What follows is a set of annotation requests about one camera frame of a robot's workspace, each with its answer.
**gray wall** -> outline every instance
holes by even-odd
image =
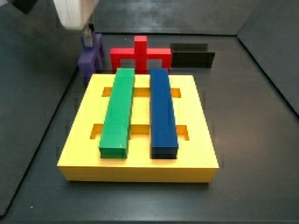
[[[238,35],[260,0],[101,0],[97,32]]]
[[[264,0],[238,37],[299,114],[299,1]]]
[[[15,196],[80,56],[80,37],[64,31],[52,1],[24,15],[0,8],[0,216]]]

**red block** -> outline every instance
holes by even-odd
[[[135,60],[135,72],[148,74],[147,60],[162,60],[171,71],[172,52],[170,48],[147,48],[147,36],[135,36],[135,48],[112,48],[109,51],[112,71],[121,67],[121,60]]]

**purple block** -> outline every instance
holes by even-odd
[[[79,57],[79,70],[84,77],[84,85],[89,84],[91,75],[95,72],[103,71],[101,59],[104,59],[104,47],[101,42],[101,34],[92,33],[93,46],[84,46],[83,38],[80,39],[83,44],[83,53]]]

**building block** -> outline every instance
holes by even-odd
[[[89,84],[89,78],[93,73],[103,71],[101,60],[105,58],[104,46],[101,40],[101,34],[92,33],[93,46],[84,46],[83,38],[80,38],[83,44],[83,53],[79,57],[79,70],[83,74],[84,85]]]
[[[171,71],[172,52],[170,48],[147,48],[147,36],[135,36],[135,48],[112,48],[109,51],[112,71],[121,67],[121,60],[135,60],[135,72],[147,74],[147,60],[162,60],[162,67]]]
[[[71,181],[210,183],[219,170],[191,75],[170,75],[179,139],[176,159],[151,159],[150,75],[135,76],[127,159],[100,158],[113,74],[93,74],[57,167]]]
[[[168,71],[151,69],[151,155],[176,158],[179,149]]]
[[[208,52],[207,44],[171,44],[172,67],[211,68],[215,52]]]
[[[119,68],[99,142],[101,158],[127,158],[135,69]]]

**yellow block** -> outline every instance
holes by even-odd
[[[191,75],[170,75],[179,135],[178,159],[151,159],[150,75],[135,77],[128,157],[127,159],[100,158],[99,139],[113,79],[113,74],[92,75],[57,163],[65,179],[211,182],[219,163]]]

